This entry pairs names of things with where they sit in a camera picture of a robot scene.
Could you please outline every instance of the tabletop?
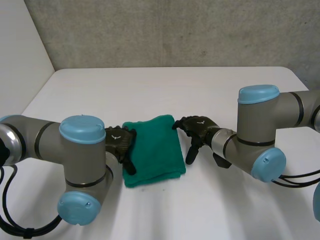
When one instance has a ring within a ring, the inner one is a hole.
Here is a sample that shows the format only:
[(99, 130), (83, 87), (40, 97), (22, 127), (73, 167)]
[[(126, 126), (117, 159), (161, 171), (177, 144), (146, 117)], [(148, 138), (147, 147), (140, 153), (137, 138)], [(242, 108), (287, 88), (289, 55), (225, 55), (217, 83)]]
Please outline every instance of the tabletop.
[[(53, 74), (23, 115), (61, 122), (93, 115), (106, 127), (170, 114), (207, 116), (236, 131), (240, 88), (272, 84), (281, 92), (307, 88), (283, 67), (173, 67), (64, 69)], [(191, 139), (178, 131), (185, 158)], [(277, 131), (276, 147), (287, 157), (286, 174), (320, 168), (320, 135), (309, 128)], [(24, 227), (39, 228), (57, 215), (65, 190), (63, 167), (36, 159), (18, 165), (8, 209)], [(61, 224), (37, 240), (318, 240), (313, 216), (316, 186), (285, 188), (263, 183), (231, 166), (219, 168), (209, 147), (200, 149), (186, 174), (126, 188), (122, 167), (96, 220), (87, 226)], [(0, 231), (0, 239), (19, 239)]]

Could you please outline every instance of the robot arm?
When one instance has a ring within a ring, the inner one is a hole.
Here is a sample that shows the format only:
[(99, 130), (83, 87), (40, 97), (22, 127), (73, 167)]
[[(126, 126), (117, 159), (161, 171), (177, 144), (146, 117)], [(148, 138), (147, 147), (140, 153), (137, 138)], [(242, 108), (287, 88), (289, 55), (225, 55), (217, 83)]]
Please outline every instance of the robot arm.
[[(320, 133), (320, 90), (280, 93), (273, 85), (247, 86), (239, 91), (237, 132), (210, 121), (204, 116), (184, 117), (173, 125), (192, 137), (186, 163), (192, 164), (197, 155), (189, 154), (195, 152), (192, 149), (198, 153), (198, 148), (208, 145), (219, 167), (233, 164), (268, 183), (286, 167), (285, 154), (275, 147), (277, 129), (310, 127)], [(313, 210), (320, 221), (320, 185)]]
[(105, 138), (104, 123), (93, 116), (72, 116), (62, 123), (8, 116), (0, 119), (0, 165), (27, 158), (62, 164), (66, 188), (58, 213), (70, 224), (87, 225), (100, 212), (113, 180)]

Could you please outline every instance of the folded green cloth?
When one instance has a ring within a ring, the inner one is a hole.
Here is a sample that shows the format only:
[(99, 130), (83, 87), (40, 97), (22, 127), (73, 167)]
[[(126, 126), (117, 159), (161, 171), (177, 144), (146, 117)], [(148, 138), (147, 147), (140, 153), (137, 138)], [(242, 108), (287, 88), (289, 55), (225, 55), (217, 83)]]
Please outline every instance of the folded green cloth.
[(150, 121), (123, 124), (137, 133), (130, 152), (136, 174), (129, 175), (126, 170), (122, 172), (128, 188), (180, 178), (186, 173), (178, 132), (172, 129), (174, 123), (171, 115), (164, 115)]

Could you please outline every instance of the gray concrete wall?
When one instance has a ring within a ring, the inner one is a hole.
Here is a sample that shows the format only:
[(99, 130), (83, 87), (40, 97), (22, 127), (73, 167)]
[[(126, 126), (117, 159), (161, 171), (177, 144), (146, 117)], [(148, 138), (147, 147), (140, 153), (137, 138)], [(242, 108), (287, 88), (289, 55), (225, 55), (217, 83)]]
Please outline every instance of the gray concrete wall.
[(320, 88), (320, 0), (25, 0), (56, 70), (283, 66)]

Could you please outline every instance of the black cable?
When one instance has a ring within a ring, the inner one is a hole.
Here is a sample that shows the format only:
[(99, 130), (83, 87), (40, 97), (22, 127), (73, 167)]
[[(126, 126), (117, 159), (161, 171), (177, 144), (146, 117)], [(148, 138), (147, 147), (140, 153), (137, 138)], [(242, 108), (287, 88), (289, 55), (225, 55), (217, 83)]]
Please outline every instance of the black cable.
[(298, 179), (298, 178), (304, 178), (304, 177), (309, 177), (309, 176), (313, 176), (316, 174), (320, 174), (320, 169), (317, 171), (313, 171), (313, 172), (309, 172), (309, 173), (305, 173), (305, 174), (300, 174), (300, 175), (281, 175), (279, 178), (280, 179)]
[(285, 184), (285, 183), (281, 183), (281, 182), (278, 182), (278, 181), (273, 181), (273, 183), (277, 184), (277, 185), (280, 185), (280, 186), (283, 186), (283, 187), (286, 187), (286, 188), (293, 188), (293, 189), (298, 189), (298, 188), (305, 188), (305, 187), (309, 187), (313, 184), (317, 184), (320, 182), (320, 178), (317, 178), (315, 180), (312, 180), (312, 181), (307, 181), (307, 182), (293, 182), (293, 181), (289, 181), (289, 180), (285, 180), (285, 179), (282, 179), (288, 183), (291, 183), (291, 184), (295, 184), (295, 185), (289, 185), (289, 184)]
[[(45, 235), (49, 232), (51, 232), (53, 229), (55, 229), (58, 224), (61, 222), (62, 218), (58, 215), (52, 222), (50, 222), (49, 224), (47, 224), (46, 226), (43, 226), (41, 228), (38, 229), (33, 229), (33, 228), (23, 228), (21, 226), (19, 226), (10, 216), (8, 208), (7, 208), (7, 193), (9, 190), (9, 186), (11, 184), (11, 182), (13, 181), (14, 177), (16, 176), (17, 172), (18, 172), (18, 168), (16, 165), (10, 166), (13, 168), (13, 172), (9, 178), (9, 180), (7, 181), (4, 190), (3, 190), (3, 194), (2, 194), (2, 208), (3, 208), (3, 212), (4, 215), (6, 216), (7, 220), (9, 221), (9, 223), (7, 223), (1, 216), (0, 216), (0, 228), (5, 231), (6, 233), (13, 235), (13, 236), (18, 236), (18, 237), (23, 237), (23, 238), (32, 238), (32, 237), (39, 237), (42, 235)], [(0, 176), (0, 185), (4, 179), (5, 176), (5, 171), (4, 169), (1, 167), (0, 168), (0, 172), (1, 172), (1, 176)]]

